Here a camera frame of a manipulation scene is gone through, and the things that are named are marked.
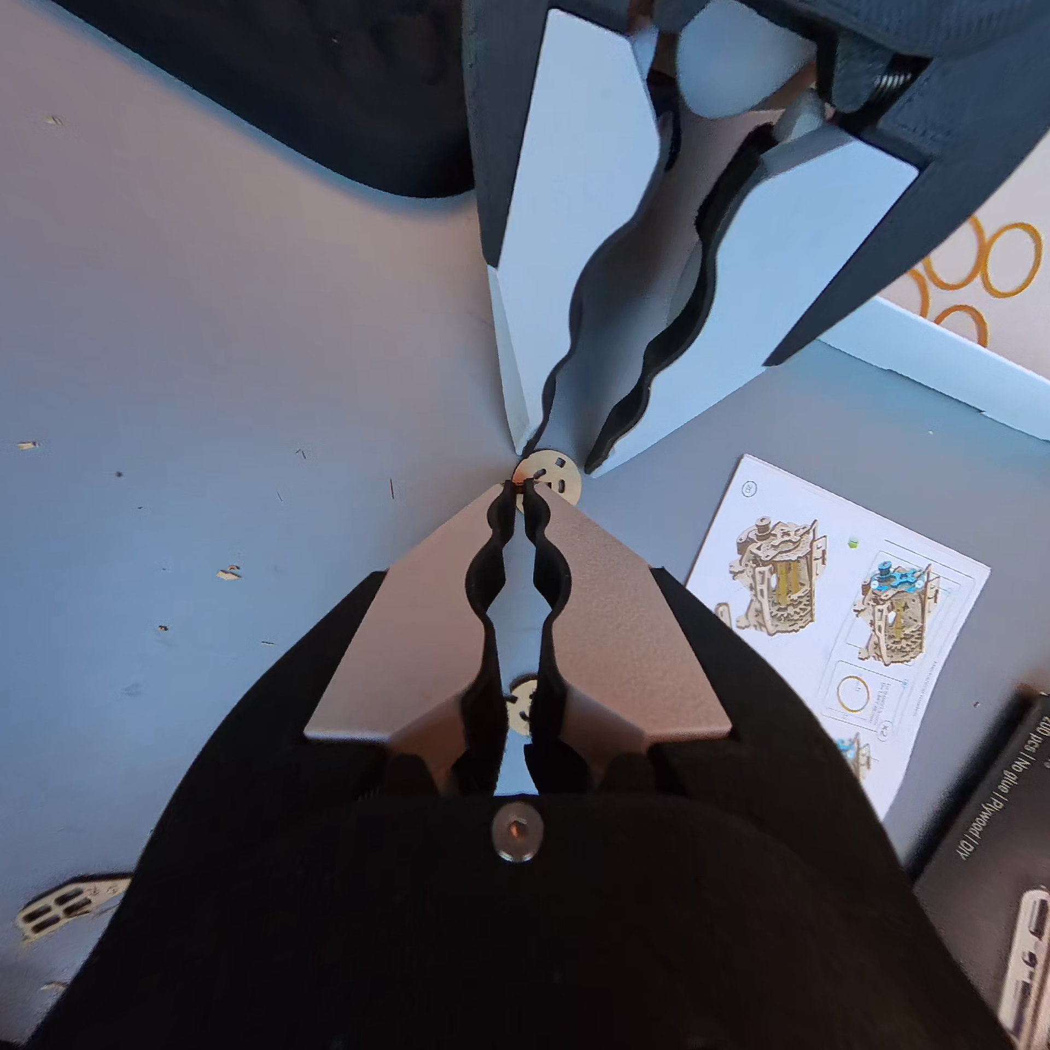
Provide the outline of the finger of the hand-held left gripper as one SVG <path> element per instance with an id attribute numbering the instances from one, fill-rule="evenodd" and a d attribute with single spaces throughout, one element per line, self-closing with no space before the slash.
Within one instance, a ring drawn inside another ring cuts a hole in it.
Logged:
<path id="1" fill-rule="evenodd" d="M 575 351 L 579 284 L 677 159 L 660 35 L 651 8 L 488 10 L 488 281 L 516 453 Z"/>
<path id="2" fill-rule="evenodd" d="M 701 264 L 588 454 L 598 476 L 746 386 L 918 176 L 840 127 L 755 127 L 704 200 Z"/>

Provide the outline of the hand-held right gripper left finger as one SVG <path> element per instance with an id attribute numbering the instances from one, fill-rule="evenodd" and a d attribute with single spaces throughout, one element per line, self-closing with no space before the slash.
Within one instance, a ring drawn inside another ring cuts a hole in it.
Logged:
<path id="1" fill-rule="evenodd" d="M 508 727 L 488 609 L 516 500 L 514 484 L 494 485 L 387 570 L 308 740 L 380 744 L 418 756 L 444 792 L 494 792 Z"/>

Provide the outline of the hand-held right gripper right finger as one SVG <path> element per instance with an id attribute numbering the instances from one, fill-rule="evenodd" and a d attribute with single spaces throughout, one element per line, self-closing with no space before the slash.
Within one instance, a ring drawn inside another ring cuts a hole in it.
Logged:
<path id="1" fill-rule="evenodd" d="M 582 793 L 624 755 L 722 740 L 731 719 L 653 569 L 547 486 L 523 485 L 542 629 L 526 762 L 543 794 Z"/>

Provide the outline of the white cardboard tray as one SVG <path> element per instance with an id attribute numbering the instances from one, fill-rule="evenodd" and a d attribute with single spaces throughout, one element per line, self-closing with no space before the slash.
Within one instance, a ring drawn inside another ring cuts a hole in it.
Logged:
<path id="1" fill-rule="evenodd" d="M 1017 170 L 971 217 L 987 227 L 1007 220 L 1030 220 L 1046 237 L 1048 326 L 1028 346 L 1016 352 L 989 351 L 926 322 L 917 313 L 917 294 L 907 277 L 911 269 L 834 326 L 822 340 L 859 360 L 974 407 L 1006 427 L 1048 441 L 1049 136 L 1042 138 Z M 961 233 L 966 224 L 929 255 L 947 249 L 952 236 Z"/>

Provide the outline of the printed instruction booklet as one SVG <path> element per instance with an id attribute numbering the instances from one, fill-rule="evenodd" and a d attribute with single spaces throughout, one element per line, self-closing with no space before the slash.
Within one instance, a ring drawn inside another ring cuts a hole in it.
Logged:
<path id="1" fill-rule="evenodd" d="M 686 586 L 808 706 L 885 818 L 990 568 L 750 454 Z"/>

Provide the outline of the group of tan rubber bands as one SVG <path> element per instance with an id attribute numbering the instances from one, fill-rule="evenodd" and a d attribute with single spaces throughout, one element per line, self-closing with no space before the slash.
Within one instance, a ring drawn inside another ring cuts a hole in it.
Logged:
<path id="1" fill-rule="evenodd" d="M 970 217 L 907 277 L 920 318 L 980 348 L 1016 352 L 1048 326 L 1048 246 L 1030 220 Z"/>

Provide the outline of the black textured wrist rest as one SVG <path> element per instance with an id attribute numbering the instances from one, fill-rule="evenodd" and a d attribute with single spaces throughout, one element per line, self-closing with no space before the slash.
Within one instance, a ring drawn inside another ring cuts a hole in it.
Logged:
<path id="1" fill-rule="evenodd" d="M 60 1 L 275 138 L 412 200 L 474 187 L 458 1 Z"/>

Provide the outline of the slotted wooden offcut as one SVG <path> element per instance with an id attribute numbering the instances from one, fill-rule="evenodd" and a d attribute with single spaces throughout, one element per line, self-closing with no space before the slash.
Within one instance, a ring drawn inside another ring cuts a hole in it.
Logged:
<path id="1" fill-rule="evenodd" d="M 16 927 L 24 942 L 35 942 L 112 903 L 131 881 L 128 873 L 74 879 L 25 904 L 16 915 Z"/>

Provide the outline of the black model kit box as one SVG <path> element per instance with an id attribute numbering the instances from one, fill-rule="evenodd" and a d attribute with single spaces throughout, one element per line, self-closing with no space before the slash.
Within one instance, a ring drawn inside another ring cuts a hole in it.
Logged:
<path id="1" fill-rule="evenodd" d="M 914 890 L 1012 1048 L 1048 1048 L 1047 693 L 989 763 Z"/>

